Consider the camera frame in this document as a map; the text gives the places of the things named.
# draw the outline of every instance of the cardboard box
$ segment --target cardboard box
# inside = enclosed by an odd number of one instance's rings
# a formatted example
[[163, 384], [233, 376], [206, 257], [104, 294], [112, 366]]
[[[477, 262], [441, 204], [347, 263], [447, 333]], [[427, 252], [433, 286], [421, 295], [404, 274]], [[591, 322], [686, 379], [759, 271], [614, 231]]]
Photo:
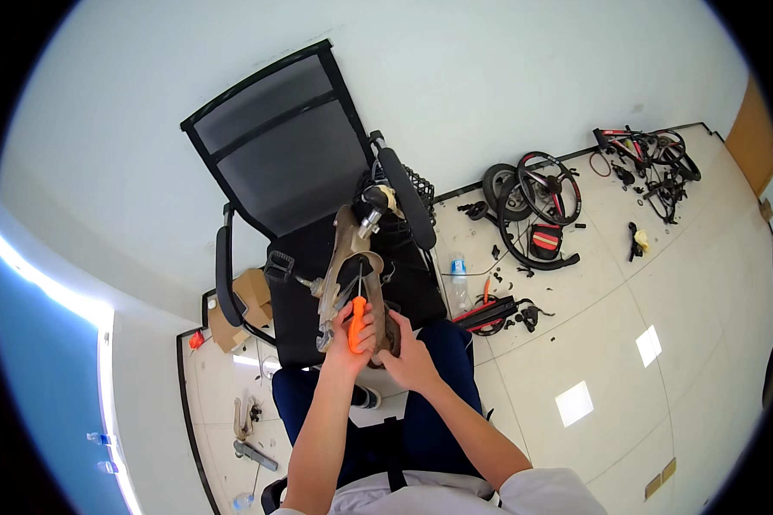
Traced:
[[[266, 283], [264, 271], [258, 269], [247, 270], [232, 281], [232, 289], [247, 305], [247, 312], [243, 315], [244, 320], [259, 329], [264, 325], [268, 325], [272, 320], [272, 305], [269, 303], [272, 297], [269, 294], [269, 286]], [[216, 306], [213, 309], [208, 309], [207, 312], [212, 339], [223, 349], [223, 352], [229, 353], [243, 343], [249, 334], [242, 328], [235, 327], [227, 321], [221, 311], [221, 303], [217, 295], [209, 298], [217, 300]]]

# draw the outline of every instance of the screwdriver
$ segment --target screwdriver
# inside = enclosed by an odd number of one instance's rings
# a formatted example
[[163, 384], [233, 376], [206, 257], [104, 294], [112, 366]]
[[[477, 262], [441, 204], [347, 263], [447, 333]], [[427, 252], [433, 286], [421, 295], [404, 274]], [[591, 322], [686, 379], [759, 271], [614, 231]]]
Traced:
[[367, 304], [367, 299], [361, 297], [361, 276], [363, 275], [363, 260], [359, 262], [358, 268], [358, 296], [352, 299], [352, 321], [350, 322], [350, 334], [347, 338], [350, 341], [350, 350], [355, 354], [362, 354], [358, 350], [358, 334], [363, 329], [363, 307]]

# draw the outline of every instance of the black basket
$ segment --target black basket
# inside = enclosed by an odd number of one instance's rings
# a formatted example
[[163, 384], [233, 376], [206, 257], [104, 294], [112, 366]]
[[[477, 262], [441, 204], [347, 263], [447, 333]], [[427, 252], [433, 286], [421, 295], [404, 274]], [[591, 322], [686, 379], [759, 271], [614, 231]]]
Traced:
[[[415, 188], [415, 191], [418, 192], [418, 196], [421, 199], [421, 203], [423, 204], [424, 208], [427, 209], [427, 212], [429, 213], [429, 222], [435, 225], [435, 205], [433, 203], [433, 199], [435, 198], [435, 186], [429, 182], [428, 180], [424, 179], [422, 176], [419, 176], [416, 174], [412, 168], [407, 167], [404, 165], [404, 170], [406, 170], [406, 175], [410, 177], [410, 181], [412, 182], [413, 187]], [[374, 170], [368, 170], [361, 174], [361, 179], [358, 181], [358, 188], [355, 189], [355, 195], [354, 195], [354, 202], [357, 203], [360, 198], [361, 194], [364, 190], [369, 188], [369, 186], [386, 182], [387, 178], [384, 176], [383, 170], [381, 170], [381, 167], [375, 166]], [[409, 231], [410, 228], [407, 225], [406, 220], [401, 220], [398, 222], [399, 227], [396, 227], [396, 230], [398, 231]]]

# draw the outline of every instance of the blue wall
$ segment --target blue wall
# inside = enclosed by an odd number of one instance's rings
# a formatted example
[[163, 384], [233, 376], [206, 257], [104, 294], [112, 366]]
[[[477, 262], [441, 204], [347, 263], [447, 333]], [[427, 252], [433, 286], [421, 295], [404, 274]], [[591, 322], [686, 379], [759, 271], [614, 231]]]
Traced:
[[76, 512], [128, 513], [115, 477], [95, 468], [110, 458], [108, 450], [85, 439], [103, 432], [97, 327], [2, 258], [0, 364], [32, 439], [18, 435], [17, 445], [41, 455]]

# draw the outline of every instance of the plastic water bottle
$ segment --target plastic water bottle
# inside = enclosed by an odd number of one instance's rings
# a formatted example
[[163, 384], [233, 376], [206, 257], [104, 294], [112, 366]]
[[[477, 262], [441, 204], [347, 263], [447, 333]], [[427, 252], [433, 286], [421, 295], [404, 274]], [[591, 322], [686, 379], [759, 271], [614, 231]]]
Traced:
[[470, 311], [472, 303], [470, 294], [466, 291], [466, 263], [464, 254], [454, 252], [450, 255], [449, 273], [453, 279], [452, 304], [450, 308], [453, 311], [453, 318]]
[[249, 507], [255, 501], [255, 496], [252, 494], [238, 494], [238, 496], [232, 500], [232, 510], [235, 513], [248, 513]]
[[98, 461], [97, 470], [106, 474], [117, 474], [119, 472], [118, 466], [114, 465], [111, 461]]
[[86, 433], [85, 439], [90, 442], [94, 442], [97, 445], [108, 445], [108, 446], [114, 445], [114, 437], [110, 434]]

